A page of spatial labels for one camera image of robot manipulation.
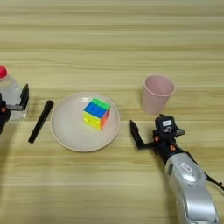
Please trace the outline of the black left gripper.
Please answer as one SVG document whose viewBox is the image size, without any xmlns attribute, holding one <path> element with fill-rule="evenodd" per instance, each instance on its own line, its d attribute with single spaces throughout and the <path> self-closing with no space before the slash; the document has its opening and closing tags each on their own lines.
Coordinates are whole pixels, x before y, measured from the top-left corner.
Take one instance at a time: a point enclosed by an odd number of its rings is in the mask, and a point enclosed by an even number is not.
<svg viewBox="0 0 224 224">
<path fill-rule="evenodd" d="M 20 103 L 16 105 L 6 104 L 6 101 L 2 99 L 2 94 L 0 93 L 0 135 L 4 130 L 5 124 L 9 121 L 12 111 L 23 111 L 29 101 L 29 85 L 26 84 L 20 95 Z"/>
</svg>

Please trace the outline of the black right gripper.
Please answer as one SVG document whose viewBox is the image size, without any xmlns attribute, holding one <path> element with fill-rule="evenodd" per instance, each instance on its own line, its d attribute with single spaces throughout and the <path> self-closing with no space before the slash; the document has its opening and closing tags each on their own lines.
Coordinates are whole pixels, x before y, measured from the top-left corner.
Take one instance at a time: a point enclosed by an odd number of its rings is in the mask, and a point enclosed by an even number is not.
<svg viewBox="0 0 224 224">
<path fill-rule="evenodd" d="M 139 150 L 151 149 L 154 147 L 155 153 L 161 157 L 164 163 L 166 163 L 170 157 L 183 152 L 183 150 L 176 143 L 176 138 L 185 134 L 183 129 L 177 129 L 171 133 L 163 133 L 159 132 L 157 129 L 154 129 L 154 143 L 145 143 L 139 134 L 136 123 L 130 120 L 129 126 L 130 133 L 136 142 L 136 147 Z"/>
</svg>

